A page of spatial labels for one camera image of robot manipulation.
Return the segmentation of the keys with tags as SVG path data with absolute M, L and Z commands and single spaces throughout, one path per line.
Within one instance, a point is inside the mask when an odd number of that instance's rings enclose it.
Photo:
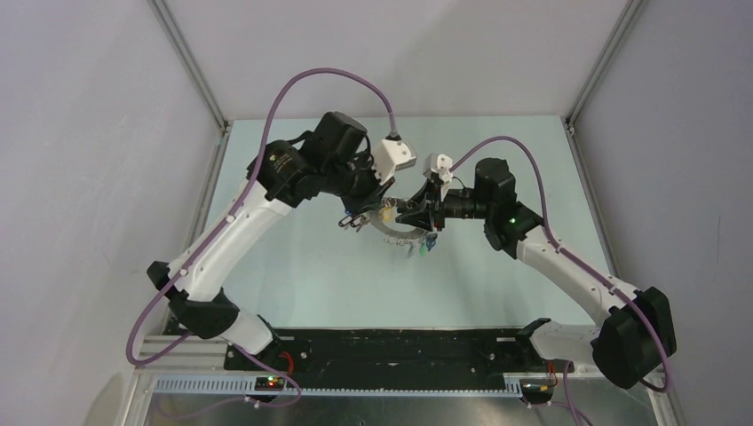
M 437 233 L 426 233 L 408 245 L 407 258 L 425 256 L 436 246 Z

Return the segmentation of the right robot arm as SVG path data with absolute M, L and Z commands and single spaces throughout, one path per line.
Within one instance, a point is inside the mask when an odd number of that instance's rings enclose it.
M 589 315 L 590 326 L 538 319 L 519 334 L 518 363 L 536 371 L 550 359 L 589 364 L 612 384 L 630 389 L 677 350 L 669 298 L 660 289 L 640 290 L 598 272 L 519 201 L 507 161 L 486 158 L 474 168 L 472 187 L 451 189 L 445 166 L 429 167 L 421 189 L 396 205 L 396 221 L 429 233 L 449 219 L 483 223 L 489 245 L 538 271 Z

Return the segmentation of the large metal keyring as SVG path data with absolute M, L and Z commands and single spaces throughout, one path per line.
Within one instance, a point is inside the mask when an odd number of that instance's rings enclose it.
M 369 223 L 383 235 L 383 241 L 393 246 L 407 247 L 412 241 L 428 233 L 426 230 L 414 226 L 399 229 L 398 224 L 394 220 L 391 222 L 382 222 L 379 217 L 379 211 L 373 212 L 369 219 Z

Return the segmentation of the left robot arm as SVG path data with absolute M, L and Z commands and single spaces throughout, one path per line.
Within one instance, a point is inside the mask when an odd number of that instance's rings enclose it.
M 270 141 L 270 129 L 267 122 L 239 192 L 214 224 L 179 257 L 147 268 L 155 299 L 168 300 L 189 335 L 220 337 L 264 370 L 277 365 L 281 346 L 267 321 L 226 296 L 227 276 L 304 200 L 330 193 L 353 214 L 376 205 L 401 166 L 388 158 L 389 150 L 404 147 L 395 122 L 375 144 L 361 123 L 338 111 L 327 112 L 313 130 L 296 138 Z

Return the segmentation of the yellow key tag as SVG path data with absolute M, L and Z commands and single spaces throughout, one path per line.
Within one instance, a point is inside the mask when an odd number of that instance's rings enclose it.
M 397 201 L 388 198 L 382 201 L 381 209 L 379 210 L 379 217 L 382 222 L 391 222 L 394 220 L 396 213 Z

